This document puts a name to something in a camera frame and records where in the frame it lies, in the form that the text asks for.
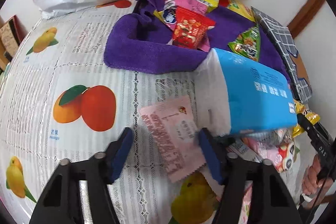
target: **red snack bag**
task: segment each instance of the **red snack bag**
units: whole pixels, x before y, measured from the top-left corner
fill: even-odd
[[[215,22],[203,15],[178,6],[176,9],[176,26],[173,33],[173,45],[197,49],[209,27]]]

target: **yellow snack packet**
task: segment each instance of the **yellow snack packet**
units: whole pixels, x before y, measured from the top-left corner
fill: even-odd
[[[302,113],[303,115],[305,115],[305,117],[314,125],[316,124],[319,120],[320,120],[320,115],[312,112],[309,108],[306,108],[303,104],[301,104],[300,102],[298,102],[297,100],[294,100],[295,103],[295,113],[299,114]],[[294,126],[293,128],[293,138],[295,138],[296,136],[299,136],[301,133],[303,133],[305,130],[299,125],[297,124],[296,126]]]
[[[253,22],[256,22],[251,9],[246,7],[244,4],[240,3],[239,1],[229,0],[229,5],[227,8],[231,11],[236,12],[237,14],[240,14],[243,17],[246,17],[247,19]]]
[[[160,21],[162,23],[165,23],[164,20],[163,20],[163,18],[162,18],[162,13],[163,13],[163,11],[162,12],[158,12],[157,10],[154,10],[153,15],[155,15],[158,19],[160,19]]]
[[[203,2],[204,4],[208,5],[207,13],[215,10],[218,7],[219,0],[198,0]]]

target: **gray checkered cloth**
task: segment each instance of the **gray checkered cloth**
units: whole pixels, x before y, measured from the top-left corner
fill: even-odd
[[[268,38],[272,41],[282,57],[287,72],[292,80],[292,92],[294,98],[302,103],[307,103],[312,95],[312,90],[304,78],[298,79],[297,77],[296,66],[291,59],[290,54],[296,58],[299,52],[294,44],[289,29],[254,7],[252,7],[252,11],[255,19],[266,32]]]

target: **green snack bag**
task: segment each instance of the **green snack bag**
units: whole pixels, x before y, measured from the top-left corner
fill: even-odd
[[[258,62],[260,52],[260,32],[258,24],[238,35],[234,42],[229,42],[228,46],[234,53]]]

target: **tissue box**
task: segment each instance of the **tissue box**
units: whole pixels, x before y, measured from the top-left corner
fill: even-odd
[[[213,48],[194,76],[198,126],[214,136],[297,124],[287,80],[276,70]]]

